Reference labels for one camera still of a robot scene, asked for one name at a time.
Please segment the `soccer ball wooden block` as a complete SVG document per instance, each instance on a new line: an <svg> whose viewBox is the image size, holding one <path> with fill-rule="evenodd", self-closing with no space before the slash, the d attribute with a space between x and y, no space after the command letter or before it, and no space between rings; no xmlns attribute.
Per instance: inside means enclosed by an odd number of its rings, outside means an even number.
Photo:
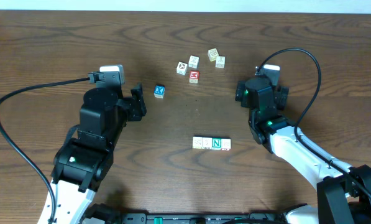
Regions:
<svg viewBox="0 0 371 224"><path fill-rule="evenodd" d="M222 139L221 138L212 138L211 149L220 151L222 149Z"/></svg>

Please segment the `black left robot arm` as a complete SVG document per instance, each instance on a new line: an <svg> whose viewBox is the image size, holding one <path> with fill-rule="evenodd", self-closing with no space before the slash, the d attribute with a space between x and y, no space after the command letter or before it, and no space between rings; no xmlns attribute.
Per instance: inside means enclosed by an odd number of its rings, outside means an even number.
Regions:
<svg viewBox="0 0 371 224"><path fill-rule="evenodd" d="M80 223L114 160L114 149L128 122L146 114L141 84L123 97L121 86L87 91L80 108L77 137L69 132L54 158L52 202L39 223Z"/></svg>

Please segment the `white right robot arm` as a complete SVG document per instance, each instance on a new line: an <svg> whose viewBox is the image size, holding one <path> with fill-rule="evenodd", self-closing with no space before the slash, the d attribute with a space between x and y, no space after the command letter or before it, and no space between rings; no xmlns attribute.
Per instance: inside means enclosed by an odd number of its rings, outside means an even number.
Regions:
<svg viewBox="0 0 371 224"><path fill-rule="evenodd" d="M295 168L315 189L317 207L284 212L287 223L371 223L371 167L354 167L330 155L280 114L288 89L267 77L239 81L236 101L250 110L257 144Z"/></svg>

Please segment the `yellow top wooden block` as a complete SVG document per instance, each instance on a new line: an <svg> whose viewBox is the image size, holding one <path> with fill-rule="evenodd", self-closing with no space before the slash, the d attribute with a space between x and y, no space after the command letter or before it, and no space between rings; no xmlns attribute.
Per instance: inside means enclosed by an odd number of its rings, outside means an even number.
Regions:
<svg viewBox="0 0 371 224"><path fill-rule="evenodd" d="M192 142L193 149L202 149L203 148L203 138L199 136L193 136Z"/></svg>

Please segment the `red A wooden block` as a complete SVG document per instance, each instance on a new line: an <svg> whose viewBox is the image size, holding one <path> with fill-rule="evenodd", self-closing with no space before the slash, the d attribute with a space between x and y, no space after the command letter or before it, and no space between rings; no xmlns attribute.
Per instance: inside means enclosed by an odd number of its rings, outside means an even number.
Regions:
<svg viewBox="0 0 371 224"><path fill-rule="evenodd" d="M212 149L213 139L212 138L202 138L202 148L203 149Z"/></svg>

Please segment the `red number 3 block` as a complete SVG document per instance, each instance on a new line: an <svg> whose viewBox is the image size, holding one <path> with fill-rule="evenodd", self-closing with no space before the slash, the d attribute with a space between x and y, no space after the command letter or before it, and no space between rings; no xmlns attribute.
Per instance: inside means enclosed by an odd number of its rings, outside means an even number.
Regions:
<svg viewBox="0 0 371 224"><path fill-rule="evenodd" d="M231 139L221 139L221 150L229 151L231 149Z"/></svg>

